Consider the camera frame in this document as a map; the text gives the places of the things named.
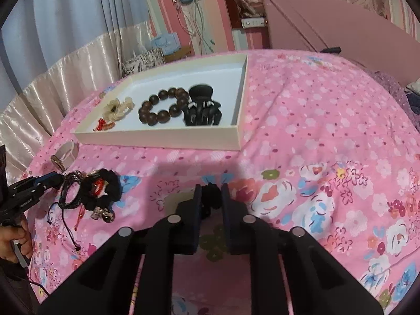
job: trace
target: human hand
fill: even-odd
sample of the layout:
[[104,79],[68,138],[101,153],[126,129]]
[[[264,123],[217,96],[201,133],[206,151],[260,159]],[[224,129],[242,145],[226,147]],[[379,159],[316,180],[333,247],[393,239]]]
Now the human hand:
[[31,233],[28,230],[28,221],[25,215],[22,214],[20,218],[20,226],[0,226],[0,258],[17,263],[19,260],[13,250],[10,241],[19,240],[20,252],[27,258],[31,258],[34,253],[32,247]]

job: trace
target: striped wallpaper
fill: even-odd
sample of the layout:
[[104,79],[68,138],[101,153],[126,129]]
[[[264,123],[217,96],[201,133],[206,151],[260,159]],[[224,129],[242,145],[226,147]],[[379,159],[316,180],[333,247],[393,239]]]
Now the striped wallpaper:
[[[200,0],[199,2],[204,21],[202,53],[269,48],[267,28],[231,29],[228,10],[224,1]],[[183,29],[183,26],[186,26],[185,17],[182,13],[177,15],[172,0],[147,0],[147,2],[155,35],[177,32],[181,45],[191,43],[194,53],[200,54],[201,47],[198,37],[190,36]],[[188,11],[191,7],[186,6],[184,10]]]
[[389,0],[391,22],[420,41],[420,23],[406,0]]

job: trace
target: white tray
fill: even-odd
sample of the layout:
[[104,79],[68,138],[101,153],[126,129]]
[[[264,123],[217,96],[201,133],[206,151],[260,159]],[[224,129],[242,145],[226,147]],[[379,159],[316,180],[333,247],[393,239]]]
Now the white tray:
[[[74,135],[85,144],[240,150],[246,65],[246,54],[224,54],[164,65],[132,75],[104,96]],[[221,103],[222,119],[218,126],[186,127],[183,114],[153,127],[140,122],[137,110],[150,95],[172,86],[188,91],[192,85],[200,83],[212,86],[212,99]],[[104,106],[115,98],[122,102],[127,96],[133,99],[134,109],[116,122],[114,128],[93,131],[102,117]],[[175,98],[160,101],[153,107],[153,112],[168,110],[174,103]]]

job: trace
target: black scrunchie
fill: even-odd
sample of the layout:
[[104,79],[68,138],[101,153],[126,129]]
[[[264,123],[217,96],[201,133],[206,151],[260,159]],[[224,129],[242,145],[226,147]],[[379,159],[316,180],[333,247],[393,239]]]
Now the black scrunchie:
[[[101,195],[100,197],[95,197],[91,194],[92,185],[97,179],[100,178],[108,182],[104,189],[106,194]],[[112,203],[121,199],[122,188],[120,179],[118,175],[112,170],[106,170],[102,168],[95,174],[83,179],[80,184],[79,193],[81,203],[88,211],[93,211],[95,207],[111,210]]]

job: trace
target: wall socket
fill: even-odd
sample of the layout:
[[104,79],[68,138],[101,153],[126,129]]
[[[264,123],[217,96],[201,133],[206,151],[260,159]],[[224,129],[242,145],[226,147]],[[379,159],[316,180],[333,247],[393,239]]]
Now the wall socket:
[[241,19],[241,22],[243,28],[265,27],[268,24],[265,18],[246,18]]

